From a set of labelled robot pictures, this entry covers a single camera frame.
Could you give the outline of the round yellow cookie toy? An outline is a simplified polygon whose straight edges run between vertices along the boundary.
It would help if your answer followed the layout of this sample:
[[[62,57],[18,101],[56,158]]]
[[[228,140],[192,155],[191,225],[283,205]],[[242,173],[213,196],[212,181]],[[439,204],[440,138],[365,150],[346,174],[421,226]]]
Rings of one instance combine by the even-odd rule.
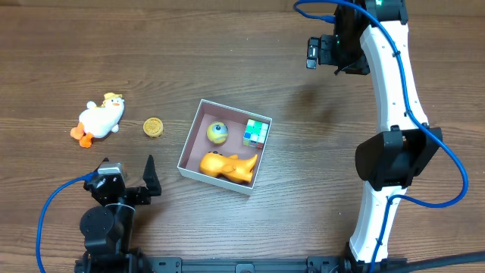
[[[142,128],[145,134],[151,138],[159,138],[164,132],[164,124],[159,118],[148,118]]]

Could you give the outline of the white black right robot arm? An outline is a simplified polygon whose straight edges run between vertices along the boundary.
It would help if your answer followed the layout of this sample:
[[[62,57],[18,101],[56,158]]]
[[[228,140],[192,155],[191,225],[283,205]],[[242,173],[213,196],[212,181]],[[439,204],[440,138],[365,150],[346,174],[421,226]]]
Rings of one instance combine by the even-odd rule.
[[[318,63],[347,74],[370,74],[377,133],[358,145],[355,167],[363,181],[356,228],[346,246],[351,272],[392,266],[387,244],[400,201],[443,139],[431,128],[418,98],[408,53],[403,1],[338,1],[333,35],[319,41]]]

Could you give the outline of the colourful puzzle cube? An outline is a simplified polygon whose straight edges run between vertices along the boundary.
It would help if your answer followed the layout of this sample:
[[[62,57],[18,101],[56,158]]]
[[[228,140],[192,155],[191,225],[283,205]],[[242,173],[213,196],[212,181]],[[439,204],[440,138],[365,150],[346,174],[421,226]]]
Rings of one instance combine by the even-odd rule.
[[[243,134],[243,145],[256,149],[263,149],[268,138],[269,128],[270,124],[268,123],[248,119]]]

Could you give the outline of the white box pink interior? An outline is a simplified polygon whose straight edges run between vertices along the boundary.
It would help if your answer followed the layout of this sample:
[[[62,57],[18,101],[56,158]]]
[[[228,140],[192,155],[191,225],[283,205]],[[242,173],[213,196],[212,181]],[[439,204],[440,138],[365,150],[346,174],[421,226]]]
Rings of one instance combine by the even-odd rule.
[[[183,147],[177,168],[182,176],[198,180],[227,190],[251,195],[257,181],[261,157],[264,148],[253,148],[243,144],[243,135],[249,119],[272,125],[272,119],[264,115],[258,115],[250,111],[244,111],[216,102],[203,99],[199,103],[196,116],[190,128],[185,145]],[[215,121],[221,121],[228,126],[229,136],[223,144],[212,143],[206,135],[209,125]],[[248,184],[236,184],[225,177],[209,177],[200,171],[200,162],[208,152],[217,151],[225,156],[238,155],[241,159],[258,156],[254,167],[252,181]]]

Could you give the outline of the yellow one-eyed ball toy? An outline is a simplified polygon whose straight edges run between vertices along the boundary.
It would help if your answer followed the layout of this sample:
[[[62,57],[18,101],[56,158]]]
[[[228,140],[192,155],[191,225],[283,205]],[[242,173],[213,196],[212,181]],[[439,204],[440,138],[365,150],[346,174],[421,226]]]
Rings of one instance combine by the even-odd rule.
[[[228,138],[228,127],[223,122],[215,121],[208,126],[206,135],[212,143],[221,145],[225,143]]]

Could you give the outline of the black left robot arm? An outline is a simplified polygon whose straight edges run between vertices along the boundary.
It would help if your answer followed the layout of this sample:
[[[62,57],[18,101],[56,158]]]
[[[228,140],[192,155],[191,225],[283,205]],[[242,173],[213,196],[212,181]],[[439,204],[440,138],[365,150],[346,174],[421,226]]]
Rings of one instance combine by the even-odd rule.
[[[126,170],[120,162],[104,159],[94,175],[84,182],[99,205],[80,219],[86,248],[74,266],[75,273],[153,273],[152,264],[139,248],[130,246],[137,206],[149,205],[161,195],[153,157],[147,159],[144,186],[127,187]]]

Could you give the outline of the orange dinosaur figure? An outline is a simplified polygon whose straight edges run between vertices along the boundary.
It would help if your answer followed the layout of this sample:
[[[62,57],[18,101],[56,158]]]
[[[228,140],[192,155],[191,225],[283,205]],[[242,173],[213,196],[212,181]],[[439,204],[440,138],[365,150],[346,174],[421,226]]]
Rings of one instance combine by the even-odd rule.
[[[243,184],[250,183],[258,155],[241,159],[238,155],[224,156],[217,151],[208,152],[200,161],[200,171],[209,177],[224,176],[230,181]]]

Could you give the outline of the white plush duck toy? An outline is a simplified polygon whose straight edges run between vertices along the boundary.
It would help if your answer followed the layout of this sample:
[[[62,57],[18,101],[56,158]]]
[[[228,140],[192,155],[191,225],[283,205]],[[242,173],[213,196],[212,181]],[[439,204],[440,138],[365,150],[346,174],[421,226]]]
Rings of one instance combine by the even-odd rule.
[[[86,110],[79,115],[77,126],[71,129],[70,136],[78,140],[81,147],[89,148],[93,139],[101,139],[119,131],[124,109],[123,96],[117,93],[104,94],[101,105],[89,101]]]

